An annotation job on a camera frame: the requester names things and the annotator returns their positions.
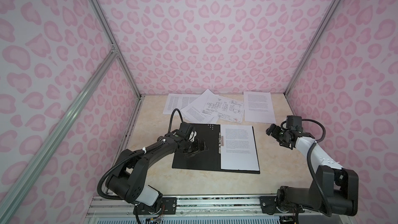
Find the red black folder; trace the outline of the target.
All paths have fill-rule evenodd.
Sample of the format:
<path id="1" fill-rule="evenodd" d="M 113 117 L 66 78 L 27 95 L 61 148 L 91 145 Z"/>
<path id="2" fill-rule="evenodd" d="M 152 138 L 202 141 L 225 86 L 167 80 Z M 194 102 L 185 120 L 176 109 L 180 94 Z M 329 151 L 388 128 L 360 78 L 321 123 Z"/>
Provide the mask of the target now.
<path id="1" fill-rule="evenodd" d="M 260 170 L 224 170 L 221 168 L 221 125 L 194 123 L 197 137 L 203 140 L 207 150 L 187 157 L 180 153 L 174 153 L 172 168 L 182 170 L 214 171 L 260 174 Z"/>

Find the technical drawing sheet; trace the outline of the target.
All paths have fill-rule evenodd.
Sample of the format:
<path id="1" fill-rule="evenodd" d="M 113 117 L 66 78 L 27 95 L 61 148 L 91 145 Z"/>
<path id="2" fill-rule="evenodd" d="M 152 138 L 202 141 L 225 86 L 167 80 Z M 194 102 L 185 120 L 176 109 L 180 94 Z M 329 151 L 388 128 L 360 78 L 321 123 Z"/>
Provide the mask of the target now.
<path id="1" fill-rule="evenodd" d="M 202 114 L 229 122 L 242 123 L 244 103 L 227 97 L 210 95 L 202 109 Z"/>

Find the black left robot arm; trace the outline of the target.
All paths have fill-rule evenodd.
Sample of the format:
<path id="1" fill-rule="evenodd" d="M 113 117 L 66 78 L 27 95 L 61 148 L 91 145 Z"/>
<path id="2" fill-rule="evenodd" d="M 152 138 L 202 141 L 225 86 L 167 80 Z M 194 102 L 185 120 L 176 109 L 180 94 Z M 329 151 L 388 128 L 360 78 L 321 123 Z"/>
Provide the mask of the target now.
<path id="1" fill-rule="evenodd" d="M 180 153 L 189 158 L 207 149 L 205 141 L 197 137 L 195 127 L 182 122 L 179 129 L 169 130 L 148 147 L 136 151 L 124 150 L 116 164 L 99 180 L 97 194 L 108 200 L 144 204 L 157 211 L 163 195 L 153 187 L 145 185 L 150 167 L 173 153 Z"/>

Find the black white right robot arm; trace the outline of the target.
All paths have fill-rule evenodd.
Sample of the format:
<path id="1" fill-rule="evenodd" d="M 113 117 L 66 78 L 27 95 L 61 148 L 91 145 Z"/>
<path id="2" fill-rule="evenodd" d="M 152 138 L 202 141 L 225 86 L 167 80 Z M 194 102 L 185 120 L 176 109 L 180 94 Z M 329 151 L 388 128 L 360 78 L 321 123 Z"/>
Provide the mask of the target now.
<path id="1" fill-rule="evenodd" d="M 319 139 L 302 126 L 300 116 L 287 116 L 281 125 L 272 124 L 267 129 L 281 147 L 297 149 L 305 158 L 312 178 L 309 188 L 281 186 L 275 197 L 261 197 L 262 212 L 268 215 L 292 213 L 298 218 L 304 210 L 315 211 L 327 217 L 333 214 L 355 216 L 358 212 L 359 176 L 345 169 L 321 147 L 326 129 L 318 121 L 309 119 L 322 130 Z"/>

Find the tilted white text sheet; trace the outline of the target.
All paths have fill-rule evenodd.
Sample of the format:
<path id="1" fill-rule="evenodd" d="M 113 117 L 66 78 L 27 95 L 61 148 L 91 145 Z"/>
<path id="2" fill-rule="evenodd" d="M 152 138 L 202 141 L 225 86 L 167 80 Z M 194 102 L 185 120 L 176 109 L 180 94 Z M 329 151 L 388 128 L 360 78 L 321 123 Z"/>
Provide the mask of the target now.
<path id="1" fill-rule="evenodd" d="M 192 103 L 184 107 L 181 110 L 181 113 L 191 123 L 215 124 L 218 121 L 218 117 L 209 116 L 202 113 L 208 97 L 213 95 L 214 94 L 209 89 L 207 89 Z"/>

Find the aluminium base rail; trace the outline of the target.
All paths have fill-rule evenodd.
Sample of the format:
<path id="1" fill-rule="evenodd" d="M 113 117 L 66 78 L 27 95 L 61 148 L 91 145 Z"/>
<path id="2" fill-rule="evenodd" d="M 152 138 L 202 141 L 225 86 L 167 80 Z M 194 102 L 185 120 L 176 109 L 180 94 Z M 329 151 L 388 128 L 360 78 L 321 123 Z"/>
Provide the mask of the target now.
<path id="1" fill-rule="evenodd" d="M 85 224 L 354 224 L 355 218 L 332 217 L 304 210 L 298 218 L 292 213 L 264 214 L 261 197 L 268 195 L 176 195 L 176 213 L 155 218 L 136 216 L 134 205 L 121 200 L 95 197 L 84 218 Z"/>

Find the aluminium frame right post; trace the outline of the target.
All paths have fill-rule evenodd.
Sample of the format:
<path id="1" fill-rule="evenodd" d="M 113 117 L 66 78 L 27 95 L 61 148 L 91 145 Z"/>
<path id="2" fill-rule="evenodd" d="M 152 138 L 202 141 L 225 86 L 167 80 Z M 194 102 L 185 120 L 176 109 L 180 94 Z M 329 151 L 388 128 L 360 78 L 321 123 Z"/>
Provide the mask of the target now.
<path id="1" fill-rule="evenodd" d="M 316 46 L 322 39 L 322 36 L 324 32 L 326 31 L 328 25 L 330 24 L 333 16 L 336 14 L 337 10 L 339 9 L 340 5 L 342 4 L 344 0 L 332 0 L 331 3 L 329 4 L 324 16 L 322 17 L 320 24 L 311 39 L 308 48 L 306 49 L 305 53 L 303 54 L 300 62 L 298 63 L 298 66 L 296 70 L 293 73 L 293 76 L 288 83 L 287 89 L 284 92 L 284 96 L 287 98 L 293 91 L 293 87 L 296 84 L 296 82 L 299 79 L 300 74 L 304 70 L 305 65 L 308 63 L 310 60 Z"/>

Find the aluminium frame post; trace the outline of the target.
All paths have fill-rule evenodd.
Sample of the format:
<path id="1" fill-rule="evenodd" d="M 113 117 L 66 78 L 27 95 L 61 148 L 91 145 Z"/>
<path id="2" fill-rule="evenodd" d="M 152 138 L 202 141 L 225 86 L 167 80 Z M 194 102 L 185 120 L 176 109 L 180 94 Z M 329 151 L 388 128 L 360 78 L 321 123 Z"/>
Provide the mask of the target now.
<path id="1" fill-rule="evenodd" d="M 103 32 L 104 32 L 106 38 L 108 39 L 109 44 L 112 47 L 112 50 L 117 53 L 118 62 L 120 63 L 125 76 L 127 77 L 128 83 L 130 84 L 131 88 L 133 89 L 135 96 L 138 99 L 140 99 L 141 94 L 140 94 L 138 87 L 133 79 L 133 75 L 127 65 L 125 57 L 120 50 L 118 42 L 115 39 L 115 35 L 113 34 L 112 29 L 110 28 L 109 21 L 107 20 L 105 14 L 104 14 L 104 11 L 99 3 L 99 0 L 88 0 L 88 2 L 94 11 L 96 18 L 97 18 L 100 26 L 102 27 Z"/>
<path id="2" fill-rule="evenodd" d="M 322 36 L 324 32 L 326 31 L 328 25 L 330 24 L 333 16 L 336 14 L 337 10 L 339 9 L 340 5 L 342 4 L 344 0 L 332 0 L 331 3 L 329 4 L 324 16 L 322 17 L 320 24 L 311 39 L 308 48 L 306 49 L 305 53 L 303 54 L 300 62 L 298 63 L 298 66 L 296 70 L 293 73 L 293 76 L 288 83 L 287 89 L 284 92 L 284 96 L 287 98 L 293 91 L 293 87 L 296 84 L 296 82 L 299 79 L 300 74 L 304 70 L 305 65 L 308 63 L 310 60 L 316 46 L 322 39 Z"/>

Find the aluminium frame left post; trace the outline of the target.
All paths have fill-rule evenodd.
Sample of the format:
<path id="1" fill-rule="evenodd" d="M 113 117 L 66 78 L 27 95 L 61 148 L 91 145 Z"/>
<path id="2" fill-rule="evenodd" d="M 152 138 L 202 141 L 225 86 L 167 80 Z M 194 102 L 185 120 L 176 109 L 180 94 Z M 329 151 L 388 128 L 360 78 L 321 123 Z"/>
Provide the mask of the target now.
<path id="1" fill-rule="evenodd" d="M 131 88 L 133 89 L 135 96 L 138 99 L 140 99 L 141 94 L 140 94 L 138 87 L 133 79 L 133 75 L 127 65 L 125 57 L 120 50 L 118 42 L 115 39 L 115 35 L 113 34 L 112 29 L 110 28 L 109 21 L 107 20 L 105 14 L 104 14 L 104 11 L 99 3 L 99 0 L 88 0 L 88 2 L 94 11 L 96 18 L 97 18 L 100 26 L 102 27 L 103 32 L 104 32 L 106 38 L 108 39 L 109 44 L 112 47 L 112 50 L 117 53 L 118 62 L 120 63 L 125 76 L 127 77 L 128 83 L 130 84 Z"/>

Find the aluminium frame diagonal bar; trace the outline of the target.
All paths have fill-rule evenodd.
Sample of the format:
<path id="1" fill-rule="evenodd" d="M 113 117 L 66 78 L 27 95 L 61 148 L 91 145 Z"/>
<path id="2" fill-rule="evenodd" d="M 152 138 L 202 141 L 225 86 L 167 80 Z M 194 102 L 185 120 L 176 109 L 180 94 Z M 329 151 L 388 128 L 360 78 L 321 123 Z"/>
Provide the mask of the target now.
<path id="1" fill-rule="evenodd" d="M 118 53 L 116 51 L 111 51 L 107 55 L 106 59 L 88 80 L 80 94 L 64 114 L 63 118 L 45 139 L 41 148 L 24 169 L 18 180 L 11 187 L 10 191 L 1 203 L 2 224 L 8 224 L 10 222 L 22 202 L 25 200 L 42 171 L 58 149 L 61 142 L 65 139 L 76 119 L 106 75 L 108 69 L 117 59 L 117 55 Z"/>

